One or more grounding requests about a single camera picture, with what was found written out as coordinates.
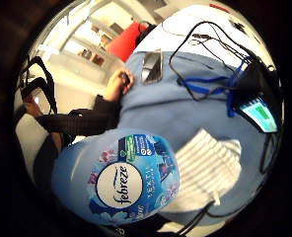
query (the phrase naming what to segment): device screen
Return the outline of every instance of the device screen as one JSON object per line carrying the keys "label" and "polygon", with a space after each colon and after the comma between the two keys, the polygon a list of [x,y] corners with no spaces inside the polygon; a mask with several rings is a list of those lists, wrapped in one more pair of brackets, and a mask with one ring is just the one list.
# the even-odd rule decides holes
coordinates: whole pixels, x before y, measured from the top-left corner
{"label": "device screen", "polygon": [[277,131],[276,122],[267,105],[261,98],[256,98],[240,106],[240,109],[250,117],[263,132]]}

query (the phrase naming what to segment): black sleeve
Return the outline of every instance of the black sleeve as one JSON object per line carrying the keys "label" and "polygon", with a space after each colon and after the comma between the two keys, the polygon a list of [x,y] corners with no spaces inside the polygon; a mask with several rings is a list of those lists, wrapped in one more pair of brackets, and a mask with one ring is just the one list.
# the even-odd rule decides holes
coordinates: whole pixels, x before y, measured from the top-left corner
{"label": "black sleeve", "polygon": [[98,95],[95,100],[93,111],[108,117],[106,130],[116,128],[120,111],[118,102],[106,101],[101,95]]}
{"label": "black sleeve", "polygon": [[36,120],[48,132],[63,132],[68,135],[98,135],[116,128],[120,105],[97,96],[92,110],[73,110],[69,115],[40,116]]}

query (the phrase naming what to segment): febreze bottle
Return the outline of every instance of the febreze bottle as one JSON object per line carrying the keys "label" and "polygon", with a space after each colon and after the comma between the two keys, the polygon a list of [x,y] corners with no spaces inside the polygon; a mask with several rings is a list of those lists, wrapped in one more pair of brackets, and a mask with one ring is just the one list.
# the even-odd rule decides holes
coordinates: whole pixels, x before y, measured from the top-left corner
{"label": "febreze bottle", "polygon": [[114,129],[62,150],[51,186],[83,219],[120,225],[145,219],[169,204],[179,170],[168,141],[139,129]]}

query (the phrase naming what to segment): febreze label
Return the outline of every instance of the febreze label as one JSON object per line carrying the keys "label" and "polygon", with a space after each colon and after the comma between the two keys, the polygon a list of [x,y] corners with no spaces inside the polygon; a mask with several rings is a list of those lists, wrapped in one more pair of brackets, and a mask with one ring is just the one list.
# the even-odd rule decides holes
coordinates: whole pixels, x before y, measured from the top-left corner
{"label": "febreze label", "polygon": [[124,162],[107,166],[97,180],[98,197],[104,204],[114,208],[133,205],[142,190],[143,181],[138,170]]}
{"label": "febreze label", "polygon": [[179,188],[173,150],[160,136],[130,134],[104,149],[87,180],[92,222],[120,225],[170,203]]}

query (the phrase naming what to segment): febreze logo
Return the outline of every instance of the febreze logo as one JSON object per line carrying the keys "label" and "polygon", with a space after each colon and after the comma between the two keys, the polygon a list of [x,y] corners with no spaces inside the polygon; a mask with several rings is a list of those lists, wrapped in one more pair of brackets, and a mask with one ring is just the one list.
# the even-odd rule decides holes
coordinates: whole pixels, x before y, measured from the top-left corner
{"label": "febreze logo", "polygon": [[107,166],[99,175],[97,194],[100,200],[114,208],[133,205],[141,196],[142,178],[138,170],[124,162]]}

